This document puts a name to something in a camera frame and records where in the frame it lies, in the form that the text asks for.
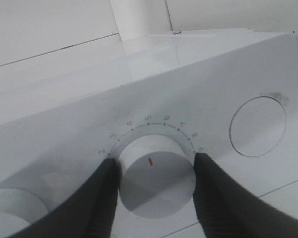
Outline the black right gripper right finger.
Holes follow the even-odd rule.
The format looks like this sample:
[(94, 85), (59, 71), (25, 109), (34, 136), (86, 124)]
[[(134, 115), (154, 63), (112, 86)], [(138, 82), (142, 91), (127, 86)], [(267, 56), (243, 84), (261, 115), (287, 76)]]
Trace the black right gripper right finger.
[(253, 195), (208, 154), (195, 154), (194, 172), (194, 206), (206, 237), (298, 238), (298, 219)]

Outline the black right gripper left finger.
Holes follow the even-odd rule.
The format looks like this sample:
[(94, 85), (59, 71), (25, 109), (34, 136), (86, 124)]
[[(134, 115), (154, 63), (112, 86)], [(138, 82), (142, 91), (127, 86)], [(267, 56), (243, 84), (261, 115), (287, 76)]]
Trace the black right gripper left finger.
[(12, 237), (108, 238), (116, 212), (118, 184), (115, 159), (105, 159), (65, 202)]

